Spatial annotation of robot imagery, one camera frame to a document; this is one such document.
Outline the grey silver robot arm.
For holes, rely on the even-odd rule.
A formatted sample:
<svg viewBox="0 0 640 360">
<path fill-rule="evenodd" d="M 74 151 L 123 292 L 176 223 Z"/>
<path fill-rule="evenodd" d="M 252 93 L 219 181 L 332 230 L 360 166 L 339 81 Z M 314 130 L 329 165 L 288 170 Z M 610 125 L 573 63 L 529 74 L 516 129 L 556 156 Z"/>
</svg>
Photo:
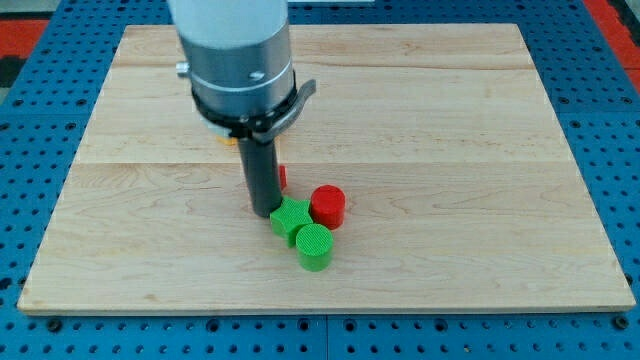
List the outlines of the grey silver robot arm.
<svg viewBox="0 0 640 360">
<path fill-rule="evenodd" d="M 260 140 L 293 105 L 297 84 L 285 0 L 169 0 L 194 102 L 237 140 L 254 212 L 282 201 L 275 145 Z"/>
</svg>

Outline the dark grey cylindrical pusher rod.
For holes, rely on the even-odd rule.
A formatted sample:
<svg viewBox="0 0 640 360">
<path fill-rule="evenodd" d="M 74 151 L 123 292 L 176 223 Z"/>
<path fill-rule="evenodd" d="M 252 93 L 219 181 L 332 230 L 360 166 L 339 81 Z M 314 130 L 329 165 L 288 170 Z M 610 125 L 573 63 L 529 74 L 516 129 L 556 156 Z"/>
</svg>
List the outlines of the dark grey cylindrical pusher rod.
<svg viewBox="0 0 640 360">
<path fill-rule="evenodd" d="M 282 203 L 275 144 L 242 138 L 238 146 L 253 211 L 259 217 L 268 218 Z"/>
</svg>

